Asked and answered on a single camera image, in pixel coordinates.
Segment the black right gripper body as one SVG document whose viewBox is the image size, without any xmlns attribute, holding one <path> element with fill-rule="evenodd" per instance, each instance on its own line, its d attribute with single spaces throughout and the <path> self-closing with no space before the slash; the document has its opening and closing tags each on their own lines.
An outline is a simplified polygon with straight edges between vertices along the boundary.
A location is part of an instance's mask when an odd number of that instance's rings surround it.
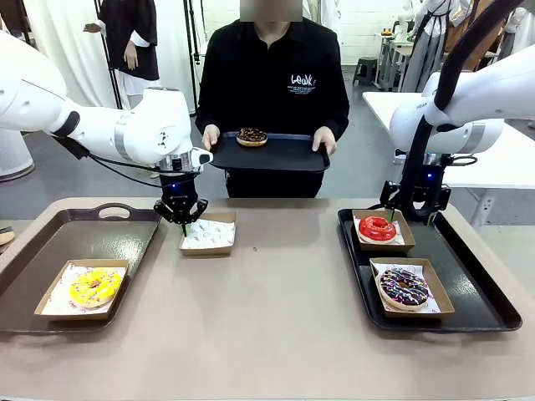
<svg viewBox="0 0 535 401">
<path fill-rule="evenodd" d="M 416 183 L 416 202 L 430 204 L 434 210 L 441 206 L 442 168 L 440 165 L 423 165 Z"/>
</svg>

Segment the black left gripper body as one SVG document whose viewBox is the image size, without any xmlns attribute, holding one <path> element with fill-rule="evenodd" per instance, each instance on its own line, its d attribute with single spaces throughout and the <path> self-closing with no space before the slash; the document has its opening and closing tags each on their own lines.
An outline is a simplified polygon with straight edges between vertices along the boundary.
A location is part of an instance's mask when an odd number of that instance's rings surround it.
<svg viewBox="0 0 535 401">
<path fill-rule="evenodd" d="M 163 203 L 171 210 L 191 210 L 197 203 L 195 173 L 160 174 Z"/>
</svg>

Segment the person's right hand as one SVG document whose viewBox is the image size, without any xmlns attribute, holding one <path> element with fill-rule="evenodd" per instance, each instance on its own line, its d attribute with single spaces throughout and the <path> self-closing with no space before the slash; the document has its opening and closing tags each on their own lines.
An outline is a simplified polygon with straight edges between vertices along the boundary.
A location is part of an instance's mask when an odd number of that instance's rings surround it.
<svg viewBox="0 0 535 401">
<path fill-rule="evenodd" d="M 204 133 L 201 140 L 204 149 L 207 151 L 211 151 L 212 148 L 217 145 L 219 136 L 220 130 L 216 125 L 207 125 L 204 129 Z"/>
</svg>

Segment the person's left hand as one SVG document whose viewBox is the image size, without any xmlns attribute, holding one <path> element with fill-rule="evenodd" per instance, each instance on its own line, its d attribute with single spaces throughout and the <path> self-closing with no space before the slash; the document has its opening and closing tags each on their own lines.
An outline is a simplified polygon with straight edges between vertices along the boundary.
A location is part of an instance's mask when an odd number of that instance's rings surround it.
<svg viewBox="0 0 535 401">
<path fill-rule="evenodd" d="M 325 148 L 326 154 L 331 156 L 337 149 L 333 131 L 327 127 L 320 127 L 313 135 L 312 151 L 318 152 L 321 147 Z"/>
</svg>

